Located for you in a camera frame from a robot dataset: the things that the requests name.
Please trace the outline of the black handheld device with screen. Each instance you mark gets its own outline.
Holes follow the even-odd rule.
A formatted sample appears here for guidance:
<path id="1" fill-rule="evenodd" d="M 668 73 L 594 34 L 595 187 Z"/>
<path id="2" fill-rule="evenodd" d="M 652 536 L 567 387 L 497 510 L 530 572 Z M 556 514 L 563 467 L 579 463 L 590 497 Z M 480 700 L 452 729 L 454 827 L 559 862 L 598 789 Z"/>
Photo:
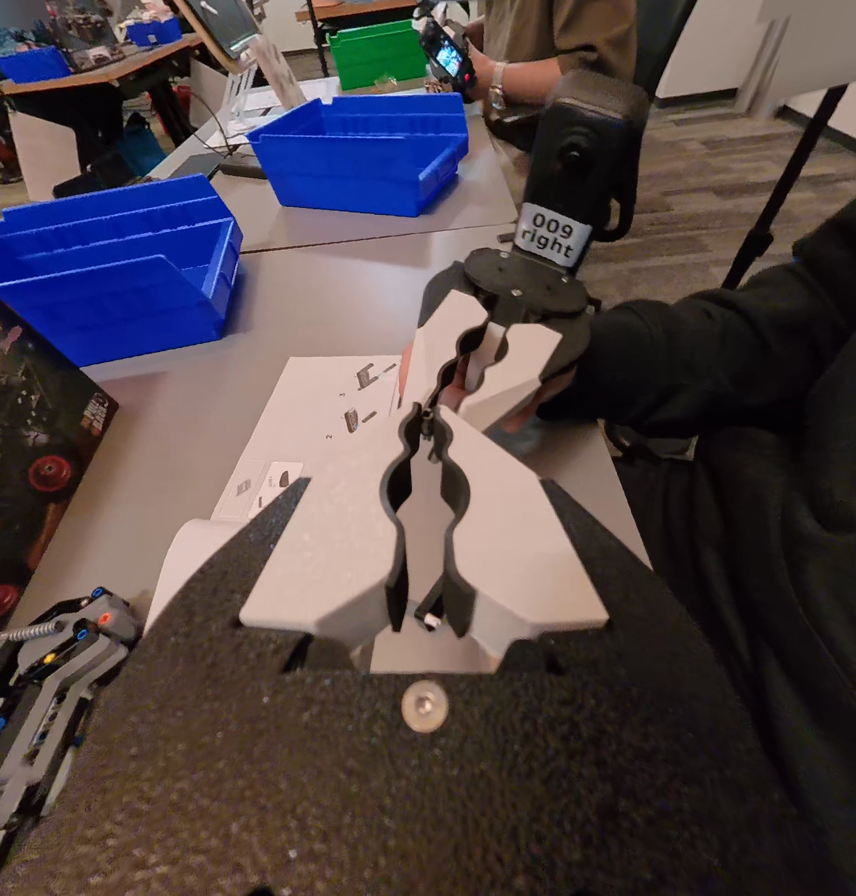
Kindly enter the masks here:
<path id="1" fill-rule="evenodd" d="M 431 14 L 414 15 L 412 27 L 434 78 L 465 97 L 477 85 L 477 73 L 469 55 L 464 26 Z"/>

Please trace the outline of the green storage bin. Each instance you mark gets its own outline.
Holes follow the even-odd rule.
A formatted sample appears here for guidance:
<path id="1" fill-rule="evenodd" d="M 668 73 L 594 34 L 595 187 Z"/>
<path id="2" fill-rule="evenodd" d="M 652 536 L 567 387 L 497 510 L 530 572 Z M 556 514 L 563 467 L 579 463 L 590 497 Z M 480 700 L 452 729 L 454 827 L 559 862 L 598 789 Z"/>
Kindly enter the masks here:
<path id="1" fill-rule="evenodd" d="M 427 58 L 410 20 L 343 29 L 329 35 L 329 46 L 343 91 L 422 80 L 426 74 Z"/>

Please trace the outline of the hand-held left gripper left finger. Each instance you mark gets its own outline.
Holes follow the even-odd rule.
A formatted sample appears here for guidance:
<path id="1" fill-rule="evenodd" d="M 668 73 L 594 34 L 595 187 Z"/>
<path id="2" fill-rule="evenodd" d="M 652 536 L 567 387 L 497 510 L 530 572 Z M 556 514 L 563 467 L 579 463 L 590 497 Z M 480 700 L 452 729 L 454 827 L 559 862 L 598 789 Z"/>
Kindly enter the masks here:
<path id="1" fill-rule="evenodd" d="M 399 510 L 412 494 L 422 406 L 341 445 L 303 490 L 249 598 L 245 626 L 373 641 L 401 630 L 408 569 Z"/>

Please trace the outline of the tablet with brown frame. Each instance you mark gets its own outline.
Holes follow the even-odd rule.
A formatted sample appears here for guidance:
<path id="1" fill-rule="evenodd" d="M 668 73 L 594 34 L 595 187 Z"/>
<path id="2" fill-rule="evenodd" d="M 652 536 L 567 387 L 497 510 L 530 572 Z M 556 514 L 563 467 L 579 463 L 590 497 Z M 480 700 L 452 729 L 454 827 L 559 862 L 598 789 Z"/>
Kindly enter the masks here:
<path id="1" fill-rule="evenodd" d="M 245 1 L 173 1 L 223 66 L 236 67 L 261 36 L 253 8 Z"/>

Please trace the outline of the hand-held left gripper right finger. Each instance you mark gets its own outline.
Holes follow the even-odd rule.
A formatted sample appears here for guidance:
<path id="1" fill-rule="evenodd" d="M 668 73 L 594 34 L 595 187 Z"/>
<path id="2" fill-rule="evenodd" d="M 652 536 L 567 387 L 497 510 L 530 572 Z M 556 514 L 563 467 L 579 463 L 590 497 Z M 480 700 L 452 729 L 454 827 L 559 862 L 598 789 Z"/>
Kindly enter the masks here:
<path id="1" fill-rule="evenodd" d="M 604 628 L 610 615 L 554 507 L 555 483 L 447 408 L 434 409 L 434 454 L 453 515 L 441 628 L 476 644 L 485 666 L 518 642 Z"/>

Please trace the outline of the black tripod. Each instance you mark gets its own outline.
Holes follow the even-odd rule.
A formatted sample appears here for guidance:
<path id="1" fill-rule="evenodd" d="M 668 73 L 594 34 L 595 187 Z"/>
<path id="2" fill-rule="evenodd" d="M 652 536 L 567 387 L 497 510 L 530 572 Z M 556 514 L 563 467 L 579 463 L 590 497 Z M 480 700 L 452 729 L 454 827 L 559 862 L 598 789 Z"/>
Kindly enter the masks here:
<path id="1" fill-rule="evenodd" d="M 830 118 L 835 113 L 841 99 L 845 96 L 848 86 L 848 84 L 842 84 L 826 91 L 814 116 L 804 128 L 768 201 L 736 252 L 733 263 L 722 283 L 723 288 L 735 289 L 739 286 L 752 264 L 758 261 L 773 244 L 774 234 L 772 227 L 774 222 L 823 132 L 826 130 Z"/>

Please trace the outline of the black flat device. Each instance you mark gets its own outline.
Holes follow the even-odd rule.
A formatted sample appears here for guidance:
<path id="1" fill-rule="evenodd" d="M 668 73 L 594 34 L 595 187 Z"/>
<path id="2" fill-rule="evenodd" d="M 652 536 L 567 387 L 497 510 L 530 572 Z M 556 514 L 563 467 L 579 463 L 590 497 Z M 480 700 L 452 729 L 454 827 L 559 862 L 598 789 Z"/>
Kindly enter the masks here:
<path id="1" fill-rule="evenodd" d="M 249 164 L 244 160 L 236 160 L 231 156 L 224 158 L 214 152 L 189 156 L 174 166 L 166 174 L 166 177 L 202 174 L 211 179 L 216 173 L 254 180 L 267 180 L 267 175 L 260 166 Z M 53 185 L 52 194 L 54 199 L 62 199 L 88 195 L 106 189 L 152 183 L 158 178 L 152 173 L 143 175 L 133 173 L 127 161 L 120 156 L 120 153 L 114 151 L 89 165 L 80 175 Z"/>

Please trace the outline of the toy set box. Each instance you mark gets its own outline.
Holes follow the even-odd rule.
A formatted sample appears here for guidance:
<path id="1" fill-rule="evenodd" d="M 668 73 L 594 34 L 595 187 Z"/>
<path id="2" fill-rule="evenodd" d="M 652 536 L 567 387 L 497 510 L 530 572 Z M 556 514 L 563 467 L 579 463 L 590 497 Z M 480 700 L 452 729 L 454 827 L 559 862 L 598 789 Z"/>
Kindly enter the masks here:
<path id="1" fill-rule="evenodd" d="M 118 407 L 0 298 L 0 630 Z"/>

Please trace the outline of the wooden table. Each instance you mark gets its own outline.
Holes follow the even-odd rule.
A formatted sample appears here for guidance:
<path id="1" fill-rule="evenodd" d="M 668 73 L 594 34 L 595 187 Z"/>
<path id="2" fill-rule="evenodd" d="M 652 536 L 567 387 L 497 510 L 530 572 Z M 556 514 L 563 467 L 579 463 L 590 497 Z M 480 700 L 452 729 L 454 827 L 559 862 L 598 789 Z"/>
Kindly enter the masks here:
<path id="1" fill-rule="evenodd" d="M 124 99 L 147 93 L 154 112 L 175 148 L 193 135 L 188 113 L 175 95 L 172 80 L 179 72 L 179 63 L 187 62 L 204 40 L 194 33 L 184 34 L 178 41 L 143 49 L 120 61 L 98 69 L 73 73 L 62 78 L 27 84 L 0 81 L 0 99 L 35 95 L 50 91 L 77 89 L 90 85 L 110 84 Z"/>

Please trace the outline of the large blue storage bin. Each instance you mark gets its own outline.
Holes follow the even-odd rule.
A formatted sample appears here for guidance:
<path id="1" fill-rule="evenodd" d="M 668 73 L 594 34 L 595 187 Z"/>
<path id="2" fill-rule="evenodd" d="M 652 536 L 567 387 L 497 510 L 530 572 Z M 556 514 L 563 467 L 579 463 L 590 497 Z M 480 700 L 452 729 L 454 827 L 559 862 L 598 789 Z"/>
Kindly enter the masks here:
<path id="1" fill-rule="evenodd" d="M 469 148 L 454 93 L 315 98 L 247 139 L 282 206 L 407 218 L 456 184 Z"/>

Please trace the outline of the person's right hand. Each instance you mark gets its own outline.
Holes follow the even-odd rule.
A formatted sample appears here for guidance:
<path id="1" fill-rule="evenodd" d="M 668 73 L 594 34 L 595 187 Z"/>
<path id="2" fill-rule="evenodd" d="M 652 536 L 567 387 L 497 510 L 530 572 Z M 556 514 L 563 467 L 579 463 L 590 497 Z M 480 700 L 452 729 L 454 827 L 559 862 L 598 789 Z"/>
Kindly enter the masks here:
<path id="1" fill-rule="evenodd" d="M 456 368 L 453 379 L 441 392 L 438 404 L 457 410 L 462 401 L 469 394 L 466 389 L 468 358 L 462 359 Z M 537 409 L 546 401 L 556 397 L 572 382 L 576 373 L 576 365 L 571 366 L 542 383 L 538 390 L 518 410 L 513 411 L 507 418 L 501 420 L 497 426 L 503 431 L 514 433 L 523 428 L 536 414 Z"/>

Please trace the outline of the person's black clothing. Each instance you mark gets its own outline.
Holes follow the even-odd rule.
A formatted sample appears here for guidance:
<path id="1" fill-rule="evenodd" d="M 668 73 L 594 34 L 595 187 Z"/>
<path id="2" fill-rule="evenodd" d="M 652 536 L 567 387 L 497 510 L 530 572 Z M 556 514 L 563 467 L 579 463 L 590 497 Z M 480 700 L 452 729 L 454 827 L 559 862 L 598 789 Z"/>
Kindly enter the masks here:
<path id="1" fill-rule="evenodd" d="M 738 371 L 725 391 L 643 378 L 629 397 L 669 402 L 601 416 L 698 438 L 691 462 L 633 461 L 631 507 L 856 894 L 856 331 L 799 376 Z"/>

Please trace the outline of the small blue storage bin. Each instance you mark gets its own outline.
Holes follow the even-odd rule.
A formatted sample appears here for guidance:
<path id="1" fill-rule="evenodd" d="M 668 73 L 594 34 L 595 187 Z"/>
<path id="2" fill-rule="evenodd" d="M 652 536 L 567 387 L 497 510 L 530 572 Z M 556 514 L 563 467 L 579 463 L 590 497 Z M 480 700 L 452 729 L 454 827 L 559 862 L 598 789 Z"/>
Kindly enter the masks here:
<path id="1" fill-rule="evenodd" d="M 175 16 L 163 20 L 126 21 L 123 27 L 126 38 L 139 49 L 165 46 L 182 40 L 182 28 Z"/>
<path id="2" fill-rule="evenodd" d="M 0 70 L 14 84 L 35 84 L 70 77 L 73 71 L 56 46 L 41 46 L 12 53 L 0 52 Z"/>

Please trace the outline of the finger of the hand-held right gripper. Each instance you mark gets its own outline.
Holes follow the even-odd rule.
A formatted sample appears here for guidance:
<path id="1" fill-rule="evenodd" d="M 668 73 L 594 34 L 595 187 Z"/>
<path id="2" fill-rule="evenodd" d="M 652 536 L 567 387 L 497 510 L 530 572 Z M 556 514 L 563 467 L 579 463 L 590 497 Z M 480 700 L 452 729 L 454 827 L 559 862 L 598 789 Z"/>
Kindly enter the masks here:
<path id="1" fill-rule="evenodd" d="M 414 336 L 403 384 L 403 406 L 433 408 L 460 361 L 480 347 L 490 316 L 475 297 L 452 290 Z"/>
<path id="2" fill-rule="evenodd" d="M 517 323 L 508 329 L 488 324 L 478 348 L 457 363 L 439 406 L 455 411 L 479 431 L 503 424 L 538 392 L 561 341 L 558 331 L 540 323 Z"/>

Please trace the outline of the black toy brick beam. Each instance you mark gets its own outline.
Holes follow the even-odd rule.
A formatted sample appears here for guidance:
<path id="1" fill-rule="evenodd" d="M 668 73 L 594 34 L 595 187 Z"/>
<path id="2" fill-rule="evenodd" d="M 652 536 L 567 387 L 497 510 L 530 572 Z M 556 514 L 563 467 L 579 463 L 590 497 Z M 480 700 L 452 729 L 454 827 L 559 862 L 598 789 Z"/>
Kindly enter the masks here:
<path id="1" fill-rule="evenodd" d="M 422 439 L 430 442 L 434 440 L 434 411 L 432 409 L 422 410 Z M 442 617 L 444 621 L 444 587 L 445 575 L 444 573 L 441 573 L 438 579 L 434 582 L 434 586 L 428 591 L 422 602 L 415 609 L 414 614 L 418 613 L 419 615 L 422 615 L 430 612 L 438 617 Z"/>

